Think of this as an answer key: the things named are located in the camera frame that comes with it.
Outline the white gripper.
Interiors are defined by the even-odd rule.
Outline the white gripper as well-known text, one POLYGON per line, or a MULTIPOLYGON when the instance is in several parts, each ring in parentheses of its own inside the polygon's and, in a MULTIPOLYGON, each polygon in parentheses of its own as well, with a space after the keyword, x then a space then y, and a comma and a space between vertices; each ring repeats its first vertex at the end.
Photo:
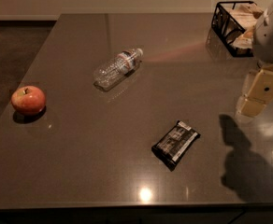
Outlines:
MULTIPOLYGON (((273 63, 273 3, 258 19, 252 49, 254 56, 264 62, 273 63)), ((256 117, 273 101, 273 66, 251 70, 246 75, 236 111, 246 117, 256 117)))

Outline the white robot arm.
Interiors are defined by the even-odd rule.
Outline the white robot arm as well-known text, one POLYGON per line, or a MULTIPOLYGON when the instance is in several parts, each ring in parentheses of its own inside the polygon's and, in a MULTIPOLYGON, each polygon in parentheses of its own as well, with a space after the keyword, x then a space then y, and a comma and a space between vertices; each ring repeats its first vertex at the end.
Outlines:
POLYGON ((258 18, 251 34, 252 53, 258 69, 246 75, 237 101, 237 113, 253 118, 273 101, 273 1, 258 18))

